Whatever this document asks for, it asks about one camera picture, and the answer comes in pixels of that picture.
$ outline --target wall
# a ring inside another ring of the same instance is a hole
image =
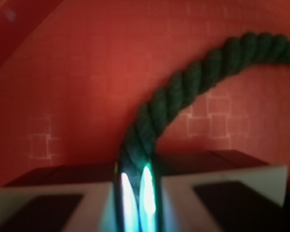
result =
[[[32,168],[111,161],[137,106],[229,36],[290,38],[290,1],[65,0],[0,69],[0,185]],[[161,153],[238,149],[290,176],[290,67],[248,68],[200,96]]]

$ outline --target rope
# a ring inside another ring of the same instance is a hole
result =
[[[143,168],[154,154],[157,139],[180,110],[227,76],[262,63],[290,65],[290,41],[286,36],[248,32],[241,38],[228,38],[222,48],[209,51],[203,60],[175,72],[167,86],[159,87],[152,99],[140,106],[120,146],[119,159],[137,202]]]

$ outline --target green light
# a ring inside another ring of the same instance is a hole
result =
[[[154,192],[154,184],[153,177],[149,169],[149,165],[144,167],[143,171],[144,176],[144,209],[148,213],[148,215],[153,215],[156,211],[156,203],[155,203],[155,192]]]
[[[150,163],[143,169],[140,183],[139,212],[142,231],[157,231],[155,187]]]

